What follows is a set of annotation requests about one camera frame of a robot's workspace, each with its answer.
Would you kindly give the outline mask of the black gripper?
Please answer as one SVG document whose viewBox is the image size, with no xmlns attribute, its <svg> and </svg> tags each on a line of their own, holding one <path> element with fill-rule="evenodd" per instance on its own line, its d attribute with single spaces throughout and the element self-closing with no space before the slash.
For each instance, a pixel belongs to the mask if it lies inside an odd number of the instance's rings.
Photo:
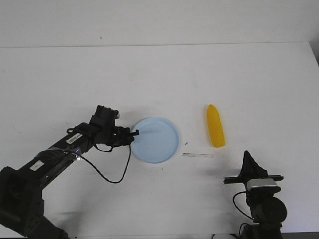
<svg viewBox="0 0 319 239">
<path fill-rule="evenodd" d="M 265 178 L 245 178 L 250 172 L 253 176 L 267 176 Z M 247 186 L 274 186 L 276 182 L 284 179 L 281 175 L 270 175 L 268 176 L 267 170 L 260 167 L 254 160 L 251 154 L 245 150 L 243 156 L 243 163 L 240 174 L 237 177 L 225 177 L 223 180 L 224 184 L 239 184 L 243 183 Z"/>
<path fill-rule="evenodd" d="M 139 135 L 139 130 L 131 131 L 129 127 L 124 128 L 124 137 L 121 133 L 122 128 L 115 126 L 115 119 L 110 116 L 110 109 L 102 105 L 98 105 L 95 113 L 91 116 L 89 125 L 97 129 L 94 137 L 95 144 L 104 144 L 110 147 L 120 147 L 130 145 L 134 140 L 134 136 Z"/>
</svg>

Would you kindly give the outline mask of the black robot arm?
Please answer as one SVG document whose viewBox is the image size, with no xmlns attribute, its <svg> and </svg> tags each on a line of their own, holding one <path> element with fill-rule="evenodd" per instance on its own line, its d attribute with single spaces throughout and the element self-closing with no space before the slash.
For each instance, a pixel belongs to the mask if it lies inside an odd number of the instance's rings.
<svg viewBox="0 0 319 239">
<path fill-rule="evenodd" d="M 285 204 L 275 194 L 281 191 L 277 182 L 282 175 L 269 175 L 268 171 L 253 159 L 249 151 L 244 152 L 241 171 L 236 177 L 225 177 L 224 184 L 242 183 L 244 191 L 234 194 L 234 207 L 253 223 L 242 223 L 236 239 L 282 239 L 281 227 L 288 215 Z M 237 196 L 244 194 L 250 214 L 243 212 L 236 204 Z"/>
<path fill-rule="evenodd" d="M 119 112 L 98 105 L 90 122 L 67 130 L 67 135 L 15 170 L 0 172 L 0 223 L 28 239 L 67 239 L 68 234 L 44 216 L 42 190 L 77 158 L 99 144 L 111 149 L 130 146 L 139 130 L 116 126 Z"/>
</svg>

